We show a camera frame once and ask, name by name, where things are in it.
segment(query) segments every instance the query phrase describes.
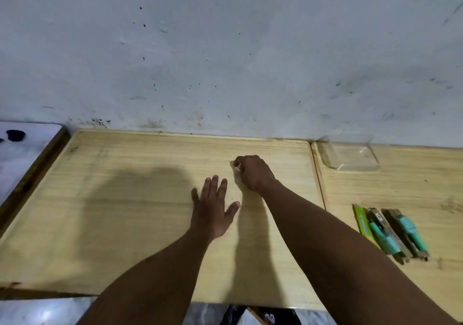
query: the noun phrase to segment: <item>person's left hand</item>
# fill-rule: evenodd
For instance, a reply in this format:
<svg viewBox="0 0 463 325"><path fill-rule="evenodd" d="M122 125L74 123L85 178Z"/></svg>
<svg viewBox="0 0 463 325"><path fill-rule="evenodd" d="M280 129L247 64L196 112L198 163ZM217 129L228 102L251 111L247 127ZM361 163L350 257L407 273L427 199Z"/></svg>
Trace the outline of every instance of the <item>person's left hand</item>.
<svg viewBox="0 0 463 325"><path fill-rule="evenodd" d="M223 179L218 185L218 176L206 178L201 191L191 191L193 198L193 216L190 228L205 233L209 241L222 236L233 222L233 217L240 208L239 202L233 202L225 211L225 194L227 192L227 179Z"/></svg>

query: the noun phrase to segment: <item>forearm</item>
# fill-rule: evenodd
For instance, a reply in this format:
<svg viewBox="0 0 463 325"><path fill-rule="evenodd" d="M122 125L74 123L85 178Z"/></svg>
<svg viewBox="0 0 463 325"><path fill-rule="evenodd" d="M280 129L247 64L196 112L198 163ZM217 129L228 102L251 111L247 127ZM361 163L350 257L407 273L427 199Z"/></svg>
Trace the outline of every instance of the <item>forearm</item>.
<svg viewBox="0 0 463 325"><path fill-rule="evenodd" d="M205 235L190 229L121 275L78 325L181 324L208 245Z"/></svg>
<svg viewBox="0 0 463 325"><path fill-rule="evenodd" d="M384 252L324 209L277 181L261 195L295 260L339 324L454 323ZM393 319L397 314L399 321Z"/></svg>

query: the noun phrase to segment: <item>clear plastic container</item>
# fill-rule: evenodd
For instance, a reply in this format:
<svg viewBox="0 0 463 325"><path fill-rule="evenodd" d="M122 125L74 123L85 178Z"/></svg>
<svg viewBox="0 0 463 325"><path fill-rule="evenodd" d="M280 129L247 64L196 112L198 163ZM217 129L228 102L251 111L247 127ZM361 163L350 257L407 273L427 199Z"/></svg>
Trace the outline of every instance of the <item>clear plastic container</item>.
<svg viewBox="0 0 463 325"><path fill-rule="evenodd" d="M335 170L373 171L379 169L379 160L370 146L373 136L343 132L330 134L317 141L323 164Z"/></svg>

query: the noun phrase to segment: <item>marble floor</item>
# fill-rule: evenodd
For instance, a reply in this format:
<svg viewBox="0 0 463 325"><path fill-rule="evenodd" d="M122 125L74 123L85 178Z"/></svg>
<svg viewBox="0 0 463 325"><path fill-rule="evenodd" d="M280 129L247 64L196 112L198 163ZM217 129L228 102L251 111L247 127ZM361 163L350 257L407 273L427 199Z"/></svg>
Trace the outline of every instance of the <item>marble floor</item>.
<svg viewBox="0 0 463 325"><path fill-rule="evenodd" d="M0 325L75 325L93 297L0 301ZM183 325L219 325L228 305L192 303ZM326 311L297 309L302 325L336 325ZM248 311L240 325L259 325Z"/></svg>

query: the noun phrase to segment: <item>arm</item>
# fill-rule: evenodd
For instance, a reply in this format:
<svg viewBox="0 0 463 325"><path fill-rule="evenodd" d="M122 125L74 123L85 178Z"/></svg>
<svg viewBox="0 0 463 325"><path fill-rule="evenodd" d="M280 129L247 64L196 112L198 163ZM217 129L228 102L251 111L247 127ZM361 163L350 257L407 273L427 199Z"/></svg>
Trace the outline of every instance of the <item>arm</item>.
<svg viewBox="0 0 463 325"><path fill-rule="evenodd" d="M78 325L181 324L190 304L207 247L222 236L240 203L225 207L226 179L207 178L201 199L194 188L190 229L162 251L114 281L90 306Z"/></svg>
<svg viewBox="0 0 463 325"><path fill-rule="evenodd" d="M370 241L275 179L258 156L241 179L267 203L291 254L336 323L457 324Z"/></svg>

